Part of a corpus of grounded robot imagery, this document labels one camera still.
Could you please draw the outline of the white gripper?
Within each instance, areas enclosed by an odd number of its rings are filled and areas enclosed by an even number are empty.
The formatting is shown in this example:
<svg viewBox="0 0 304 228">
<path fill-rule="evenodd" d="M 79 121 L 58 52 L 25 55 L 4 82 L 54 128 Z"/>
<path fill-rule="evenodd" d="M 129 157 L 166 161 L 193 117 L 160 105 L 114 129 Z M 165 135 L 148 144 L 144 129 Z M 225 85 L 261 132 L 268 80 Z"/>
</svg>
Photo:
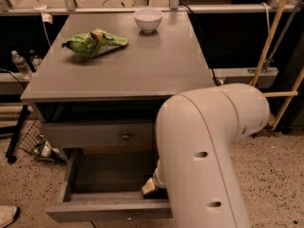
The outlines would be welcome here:
<svg viewBox="0 0 304 228">
<path fill-rule="evenodd" d="M 142 195 L 146 197 L 157 191 L 158 188 L 166 188 L 166 182 L 162 172 L 162 164 L 160 161 L 157 162 L 157 167 L 153 173 L 153 179 L 150 178 L 142 187 Z"/>
</svg>

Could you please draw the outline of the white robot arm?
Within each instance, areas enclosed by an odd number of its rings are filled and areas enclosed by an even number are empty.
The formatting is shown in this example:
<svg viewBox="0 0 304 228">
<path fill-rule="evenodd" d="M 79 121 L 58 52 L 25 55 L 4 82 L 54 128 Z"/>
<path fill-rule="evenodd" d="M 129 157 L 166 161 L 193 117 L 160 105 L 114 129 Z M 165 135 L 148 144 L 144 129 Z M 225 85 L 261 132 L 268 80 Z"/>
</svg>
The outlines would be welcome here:
<svg viewBox="0 0 304 228">
<path fill-rule="evenodd" d="M 169 98 L 156 120 L 158 165 L 142 194 L 166 190 L 176 228 L 251 228 L 229 145 L 260 131 L 269 116 L 265 96 L 245 84 Z"/>
</svg>

